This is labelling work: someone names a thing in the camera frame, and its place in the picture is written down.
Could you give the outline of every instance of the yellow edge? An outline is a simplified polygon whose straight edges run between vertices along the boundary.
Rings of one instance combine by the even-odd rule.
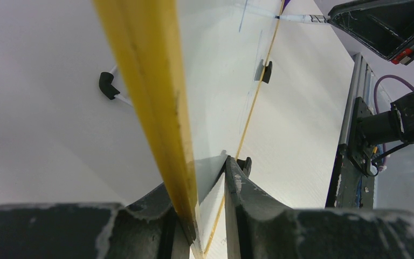
[[[170,199],[195,250],[201,251],[176,1],[94,4]]]
[[[285,4],[285,1],[282,1],[279,13],[281,13],[283,11],[284,4]],[[277,29],[278,29],[279,24],[280,24],[280,19],[277,19],[277,24],[276,24],[275,30],[274,30],[274,36],[272,37],[271,46],[269,47],[269,52],[267,53],[265,64],[267,64],[268,61],[269,61],[269,56],[271,54],[272,46],[274,45],[274,40],[275,40],[275,36],[277,35]],[[247,128],[249,126],[249,122],[250,122],[251,114],[253,112],[254,104],[256,102],[256,98],[258,97],[259,89],[261,88],[261,83],[263,82],[263,75],[264,75],[264,70],[261,73],[261,78],[260,78],[258,87],[256,89],[256,93],[255,93],[254,98],[253,98],[253,103],[252,103],[251,108],[250,108],[250,113],[249,113],[249,116],[247,118],[247,123],[245,124],[244,133],[242,134],[242,138],[240,139],[240,144],[239,144],[239,148],[237,150],[236,159],[239,159],[240,150],[242,149],[242,144],[244,143],[245,133],[247,132]],[[218,221],[219,221],[221,212],[223,210],[223,207],[224,207],[224,195],[223,195],[220,207],[218,208],[218,213],[217,213],[217,216],[215,218],[215,222],[213,223],[212,232],[210,232],[209,240],[207,241],[207,245],[205,246],[204,257],[209,252],[210,245],[212,245],[213,236],[215,235],[215,231],[217,230]]]

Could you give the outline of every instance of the purple cable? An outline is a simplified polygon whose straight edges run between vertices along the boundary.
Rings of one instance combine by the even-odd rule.
[[[374,87],[374,104],[375,104],[375,112],[377,114],[379,114],[378,111],[378,104],[377,104],[377,91],[378,91],[378,86],[380,85],[380,82],[383,81],[384,79],[387,78],[393,78],[398,80],[399,82],[403,83],[405,86],[407,86],[410,90],[412,90],[412,92],[414,92],[414,86],[411,85],[409,82],[405,81],[403,78],[398,77],[398,76],[394,76],[393,74],[387,74],[386,76],[382,76],[380,77],[380,79],[377,80],[377,82],[375,83],[375,87]],[[385,143],[383,143],[383,153],[385,153],[387,151],[387,145]],[[385,165],[387,162],[387,158],[386,156],[383,158],[383,165]]]

